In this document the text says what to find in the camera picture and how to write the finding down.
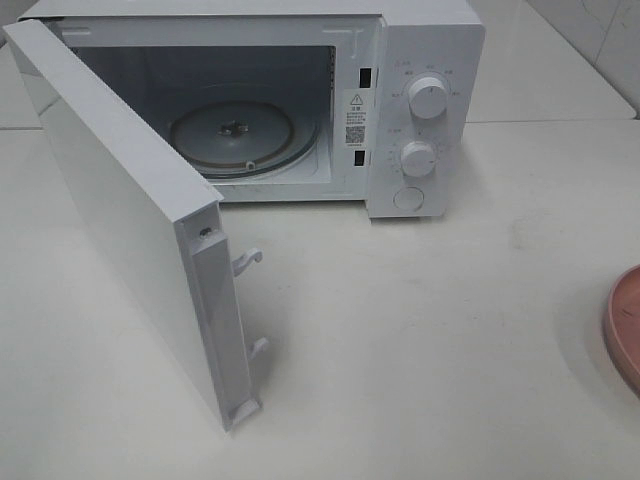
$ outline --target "microwave door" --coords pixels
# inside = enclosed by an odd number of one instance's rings
[[[6,38],[79,213],[225,429],[259,408],[221,195],[44,24]]]

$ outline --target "timer knob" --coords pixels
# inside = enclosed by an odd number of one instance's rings
[[[408,93],[411,113],[418,118],[437,117],[447,108],[447,87],[439,78],[419,78],[409,86]]]
[[[436,152],[425,142],[411,142],[400,152],[400,166],[408,177],[424,177],[436,165]]]

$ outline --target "microwave oven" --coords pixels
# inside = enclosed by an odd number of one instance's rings
[[[225,429],[260,406],[219,203],[441,215],[484,27],[464,0],[40,0],[5,27],[78,211]]]

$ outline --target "qr code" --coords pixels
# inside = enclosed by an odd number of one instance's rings
[[[347,127],[346,143],[364,143],[364,126]]]

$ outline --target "control panel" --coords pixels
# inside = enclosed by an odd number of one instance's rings
[[[442,215],[484,27],[390,26],[388,35],[378,84],[369,216]]]

